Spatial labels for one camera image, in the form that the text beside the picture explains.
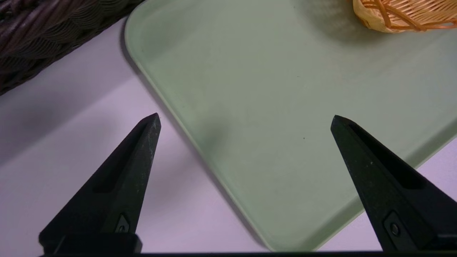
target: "green tray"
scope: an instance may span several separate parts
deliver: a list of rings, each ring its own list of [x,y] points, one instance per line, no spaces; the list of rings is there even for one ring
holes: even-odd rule
[[[274,251],[316,249],[363,210],[335,114],[415,167],[457,132],[456,31],[371,31],[344,0],[150,0],[125,39]]]

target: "wicker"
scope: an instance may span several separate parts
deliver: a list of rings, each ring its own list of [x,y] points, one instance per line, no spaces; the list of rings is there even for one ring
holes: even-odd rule
[[[143,0],[0,0],[0,95],[87,42]]]
[[[457,27],[457,0],[353,0],[363,24],[382,32]]]

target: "white table surface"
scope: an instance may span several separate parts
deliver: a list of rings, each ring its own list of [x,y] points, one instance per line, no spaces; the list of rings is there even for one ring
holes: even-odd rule
[[[137,234],[143,252],[266,251],[123,47],[119,21],[0,97],[0,256],[38,256],[38,233],[135,124],[158,112],[159,143]],[[420,169],[457,199],[457,140]],[[365,214],[321,250],[380,250]]]

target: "screw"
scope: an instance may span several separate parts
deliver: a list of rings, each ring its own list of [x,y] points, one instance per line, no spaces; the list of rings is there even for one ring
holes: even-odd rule
[[[394,236],[400,236],[400,228],[396,223],[390,224],[390,231]]]

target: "dark brown wicker basket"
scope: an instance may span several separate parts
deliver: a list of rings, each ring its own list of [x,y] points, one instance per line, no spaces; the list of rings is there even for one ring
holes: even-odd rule
[[[33,78],[143,0],[0,0],[0,95]]]

